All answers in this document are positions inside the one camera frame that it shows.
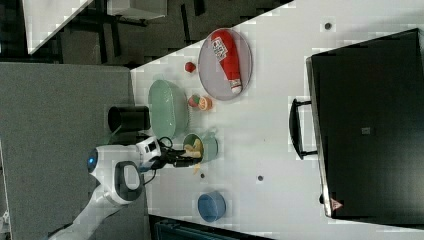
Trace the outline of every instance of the green cup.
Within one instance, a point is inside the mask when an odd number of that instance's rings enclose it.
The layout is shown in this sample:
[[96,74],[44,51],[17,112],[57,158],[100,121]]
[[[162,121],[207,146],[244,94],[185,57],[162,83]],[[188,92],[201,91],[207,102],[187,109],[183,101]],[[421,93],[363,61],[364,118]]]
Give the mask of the green cup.
[[190,144],[193,146],[194,141],[199,139],[203,144],[201,163],[213,160],[218,155],[218,142],[215,138],[215,131],[208,131],[203,134],[190,133],[184,138],[183,146]]

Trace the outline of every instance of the black mug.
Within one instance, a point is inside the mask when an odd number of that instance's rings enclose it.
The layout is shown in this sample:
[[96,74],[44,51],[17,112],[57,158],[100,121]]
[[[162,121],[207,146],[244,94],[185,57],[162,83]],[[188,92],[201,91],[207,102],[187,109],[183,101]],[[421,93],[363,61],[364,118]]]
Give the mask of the black mug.
[[149,108],[142,107],[111,107],[108,113],[109,129],[115,132],[134,132],[150,129]]

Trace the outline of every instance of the gray floor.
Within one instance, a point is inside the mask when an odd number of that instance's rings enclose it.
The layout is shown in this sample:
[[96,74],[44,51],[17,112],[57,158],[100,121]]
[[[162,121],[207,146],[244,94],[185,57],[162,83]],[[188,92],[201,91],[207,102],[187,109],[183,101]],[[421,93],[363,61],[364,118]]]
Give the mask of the gray floor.
[[[221,27],[232,27],[289,0],[205,0],[205,13],[195,16],[193,0],[168,1],[168,15],[149,21],[147,27],[119,24],[122,55],[114,57],[111,28],[105,25],[108,53],[106,65],[135,62],[143,65],[187,46],[181,5],[185,4],[190,40],[199,41]],[[97,65],[100,62],[98,36],[89,32],[70,32],[65,27],[62,38],[65,64]]]
[[[12,238],[43,239],[71,223],[91,198],[96,181],[86,159],[110,134],[108,109],[134,104],[129,70],[1,63],[0,71],[1,153]],[[143,194],[107,218],[91,240],[148,239],[145,203]]]

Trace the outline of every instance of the white table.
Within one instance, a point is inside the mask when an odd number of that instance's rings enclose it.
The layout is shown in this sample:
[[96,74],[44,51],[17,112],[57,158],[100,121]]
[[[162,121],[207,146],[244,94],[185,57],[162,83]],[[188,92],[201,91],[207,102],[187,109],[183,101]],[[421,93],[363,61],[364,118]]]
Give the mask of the white table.
[[28,53],[35,53],[92,1],[22,0]]
[[[289,139],[288,113],[294,97],[308,99],[305,60],[383,35],[424,27],[423,1],[297,0],[233,29],[248,41],[254,68],[250,87],[230,102],[214,101],[212,111],[193,112],[188,131],[217,127],[218,159],[192,168],[164,168],[146,186],[149,214],[185,220],[272,239],[422,239],[424,232],[336,221],[325,217],[316,157],[301,161]],[[333,28],[324,29],[330,22]],[[196,61],[202,42],[134,69],[136,104],[147,105],[153,76],[160,73],[187,96],[206,94],[198,74],[183,70]],[[305,107],[305,150],[314,149],[310,108]],[[175,141],[181,143],[183,137]],[[258,175],[264,176],[259,182]],[[219,190],[228,209],[215,223],[197,211],[201,193]]]

